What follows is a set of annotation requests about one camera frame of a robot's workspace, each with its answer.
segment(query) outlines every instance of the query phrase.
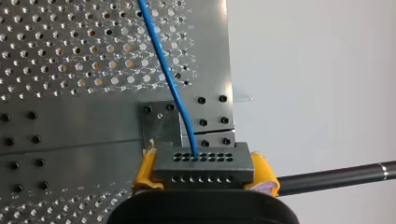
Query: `metal panel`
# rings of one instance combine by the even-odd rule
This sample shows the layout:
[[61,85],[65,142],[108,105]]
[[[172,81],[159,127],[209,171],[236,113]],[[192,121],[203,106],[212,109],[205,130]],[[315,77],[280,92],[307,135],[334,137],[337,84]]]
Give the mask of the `metal panel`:
[[[103,222],[142,159],[139,105],[172,98],[137,3],[0,5],[0,222]],[[195,131],[232,130],[226,1],[149,5]]]
[[[15,6],[12,2],[3,1],[0,8],[0,35],[7,36],[7,40],[0,41],[6,56],[0,57],[0,113],[13,117],[1,125],[0,138],[13,137],[16,144],[12,148],[0,145],[4,149],[0,153],[141,139],[136,102],[167,100],[171,95],[146,32],[139,34],[144,23],[137,16],[136,1],[128,1],[134,5],[131,8],[125,1],[37,1],[36,5],[18,1]],[[150,3],[151,12],[159,14],[154,20],[161,29],[163,46],[169,51],[173,73],[177,77],[180,73],[178,88],[195,131],[232,129],[233,122],[219,122],[221,117],[233,120],[226,1]],[[74,21],[69,19],[71,14],[76,16]],[[35,15],[40,21],[34,21]],[[29,25],[32,31],[26,31]],[[128,29],[127,35],[123,34],[124,28]],[[106,35],[106,29],[111,29],[112,35]],[[132,47],[129,52],[125,44]],[[46,54],[39,56],[42,49]],[[134,64],[131,68],[125,64],[128,60]],[[100,64],[99,69],[95,69],[95,63]],[[221,95],[227,96],[227,102],[219,101]],[[200,96],[206,98],[204,105],[197,103]],[[39,119],[26,119],[27,111],[37,112]],[[200,119],[206,119],[207,125],[199,125]],[[30,142],[35,134],[42,137],[39,145]]]
[[[117,143],[0,157],[0,221],[106,221],[130,195],[140,148],[140,142]],[[22,186],[20,193],[13,192],[16,185]]]
[[157,146],[153,179],[167,189],[240,189],[253,181],[254,167],[248,145],[234,148],[201,148],[199,157],[192,157],[187,147],[169,144]]

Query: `hole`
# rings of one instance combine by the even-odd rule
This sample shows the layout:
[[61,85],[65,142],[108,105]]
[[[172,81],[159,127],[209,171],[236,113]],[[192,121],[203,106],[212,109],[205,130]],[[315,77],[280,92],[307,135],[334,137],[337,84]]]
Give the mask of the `hole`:
[[37,15],[34,15],[33,16],[33,21],[35,21],[35,22],[41,21],[41,17],[39,17]]
[[108,14],[108,12],[104,12],[102,15],[103,15],[103,18],[105,18],[105,19],[110,18],[110,14]]
[[18,34],[18,39],[19,39],[19,40],[25,40],[25,39],[26,39],[26,35],[24,35],[24,34]]
[[22,58],[26,58],[27,56],[29,56],[29,52],[26,50],[21,51],[21,57]]
[[85,87],[86,84],[87,84],[87,83],[85,82],[84,79],[80,79],[80,80],[78,81],[78,85],[79,85],[80,87]]
[[85,13],[85,18],[87,18],[87,20],[92,20],[93,19],[92,13],[91,12]]
[[42,73],[48,73],[49,70],[50,70],[50,69],[49,69],[47,66],[42,66],[42,67],[41,67],[41,72],[42,72]]
[[225,181],[227,183],[232,183],[233,182],[233,177],[232,176],[227,176],[227,178],[225,179]]
[[68,18],[69,18],[70,21],[73,21],[73,20],[76,19],[76,15],[71,13],[71,14],[68,15]]
[[106,35],[112,35],[113,32],[112,32],[110,29],[106,29],[106,30],[105,30],[105,34],[106,34]]
[[102,80],[101,78],[97,78],[97,79],[94,81],[94,83],[95,83],[96,86],[102,86],[103,80]]
[[112,69],[115,69],[117,67],[117,63],[114,61],[111,61],[110,63],[108,63],[108,66]]
[[35,34],[35,38],[42,39],[42,38],[44,38],[44,35],[41,33],[37,33],[37,34]]
[[119,79],[117,77],[113,77],[113,78],[111,78],[111,83],[113,85],[117,85],[119,83]]
[[57,21],[59,18],[58,18],[57,15],[52,14],[52,15],[50,15],[50,19],[51,19],[52,21]]
[[81,49],[80,48],[73,48],[73,52],[75,54],[80,54],[81,53]]
[[67,81],[62,81],[61,82],[61,87],[62,88],[67,88],[69,86],[69,83]]
[[126,66],[126,67],[129,67],[129,68],[130,68],[130,67],[132,67],[133,65],[134,65],[134,63],[133,63],[132,61],[130,61],[130,60],[128,60],[128,61],[125,62],[125,66]]
[[128,77],[127,81],[128,83],[134,83],[134,77]]
[[219,176],[218,177],[218,182],[219,183],[222,183],[222,182],[224,182],[225,181],[225,178],[224,177],[222,177],[222,176]]
[[91,53],[96,53],[98,51],[98,48],[96,46],[92,46],[90,48]]
[[100,68],[100,64],[99,63],[93,63],[92,64],[92,68],[95,70],[98,70]]
[[70,32],[70,35],[71,35],[72,37],[78,37],[78,33],[77,33],[76,31]]
[[178,176],[174,175],[172,176],[172,182],[176,183],[179,181],[180,178],[178,178]]
[[61,65],[58,66],[58,70],[59,70],[60,72],[65,72],[66,69],[67,69],[66,66],[63,65],[63,64],[61,64]]
[[94,36],[96,32],[94,30],[89,30],[88,31],[88,36]]

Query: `metal bracket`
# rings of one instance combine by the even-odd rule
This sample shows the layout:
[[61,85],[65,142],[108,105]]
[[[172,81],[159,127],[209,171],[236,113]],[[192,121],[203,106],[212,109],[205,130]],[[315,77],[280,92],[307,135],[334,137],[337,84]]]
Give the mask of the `metal bracket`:
[[181,128],[178,109],[174,101],[144,103],[140,106],[143,142],[145,148],[151,147],[150,140],[172,142],[181,147]]

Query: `black rod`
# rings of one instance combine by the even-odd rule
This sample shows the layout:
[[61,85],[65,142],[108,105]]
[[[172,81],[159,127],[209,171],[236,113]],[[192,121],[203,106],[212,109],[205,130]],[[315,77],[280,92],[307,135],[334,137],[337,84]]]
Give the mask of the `black rod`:
[[279,196],[396,179],[396,161],[279,177]]

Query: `circular hole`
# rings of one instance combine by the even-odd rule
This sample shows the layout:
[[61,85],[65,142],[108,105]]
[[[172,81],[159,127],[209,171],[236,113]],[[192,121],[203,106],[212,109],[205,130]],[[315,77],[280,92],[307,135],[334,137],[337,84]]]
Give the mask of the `circular hole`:
[[90,50],[91,50],[91,53],[96,53],[98,51],[98,48],[96,46],[92,46],[90,48]]
[[72,37],[78,37],[78,33],[77,33],[76,31],[72,31],[72,32],[70,33],[70,35],[71,35]]
[[180,178],[176,175],[172,176],[172,182],[176,183],[180,180]]
[[232,177],[232,176],[227,176],[227,178],[225,179],[225,181],[226,181],[227,183],[231,183],[231,182],[233,182],[233,177]]
[[93,19],[92,13],[91,13],[91,12],[87,12],[87,13],[85,14],[85,18],[87,18],[87,20],[92,20],[92,19]]
[[96,34],[96,32],[94,30],[89,30],[88,31],[88,35],[89,36],[94,36]]
[[69,83],[67,83],[67,81],[62,81],[61,82],[61,87],[62,88],[67,88],[69,86]]
[[104,12],[102,15],[103,15],[103,18],[105,18],[105,19],[110,18],[110,14],[108,14],[108,12]]
[[81,53],[81,49],[80,48],[73,48],[73,52],[75,54],[80,54]]
[[224,177],[222,177],[222,176],[219,176],[218,177],[218,182],[219,183],[222,183],[222,182],[224,182],[225,181],[225,178]]
[[113,32],[112,32],[110,29],[106,29],[106,30],[105,30],[105,34],[106,34],[106,35],[112,35]]

